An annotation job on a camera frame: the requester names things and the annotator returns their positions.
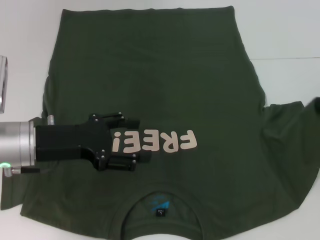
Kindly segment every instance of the blue logo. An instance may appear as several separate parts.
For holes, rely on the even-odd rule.
[[[159,203],[161,202],[161,200],[163,200],[165,197],[164,196],[156,196],[153,198],[153,201],[150,203],[151,205],[156,205],[155,207],[152,208],[152,212],[154,212],[157,209],[168,209],[169,205],[170,205],[170,201],[166,201],[163,203]]]

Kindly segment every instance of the green t-shirt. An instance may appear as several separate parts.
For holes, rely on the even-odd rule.
[[[110,240],[224,239],[301,205],[318,174],[319,105],[264,107],[231,6],[63,10],[37,121],[122,112],[140,128],[133,149],[132,132],[112,132],[114,151],[152,157],[133,172],[41,163],[51,170],[3,179],[1,208]]]

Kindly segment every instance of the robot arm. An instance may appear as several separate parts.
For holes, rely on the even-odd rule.
[[[92,114],[77,125],[48,125],[31,122],[0,123],[0,167],[6,177],[13,174],[38,173],[36,162],[87,159],[98,171],[117,169],[134,171],[138,153],[112,154],[111,129],[138,129],[140,122],[125,118],[121,112]]]

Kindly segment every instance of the white lettering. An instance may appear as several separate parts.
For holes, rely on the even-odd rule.
[[[127,146],[123,149],[125,154],[136,153],[141,150],[140,140],[139,140],[139,132],[138,131],[126,131],[124,133],[126,136],[132,136],[131,138],[127,138],[124,140],[124,144],[133,144],[133,146]]]
[[[163,144],[163,150],[165,150],[167,153],[174,153],[178,151],[179,149],[178,135],[175,131],[171,132],[171,137],[165,132],[162,132],[160,136],[165,140]]]
[[[193,149],[197,146],[197,140],[194,132],[192,130],[186,131],[187,135],[182,135],[180,139],[182,141],[189,141],[186,143],[181,143],[181,149]]]
[[[120,145],[120,139],[118,137],[121,136],[121,132],[116,131],[114,133],[115,139],[113,139],[113,144],[112,144],[112,152],[117,153],[119,151],[119,145]]]
[[[143,141],[146,143],[152,143],[151,146],[149,145],[143,145],[142,149],[146,151],[159,151],[160,150],[160,144],[159,144],[159,131],[158,130],[144,130],[145,134],[150,134],[152,136],[150,137],[144,137]]]

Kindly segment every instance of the white background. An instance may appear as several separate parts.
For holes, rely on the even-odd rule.
[[[266,93],[267,105],[294,101],[306,105],[320,96],[320,2],[317,0],[0,0],[0,55],[8,57],[9,68],[6,107],[0,122],[28,121],[40,116],[62,9],[138,10],[230,5],[235,8],[237,25]],[[93,239],[21,217],[20,209],[21,206],[17,206],[0,212],[1,239]],[[152,235],[139,239],[185,238]],[[319,179],[300,209],[229,239],[320,239]]]

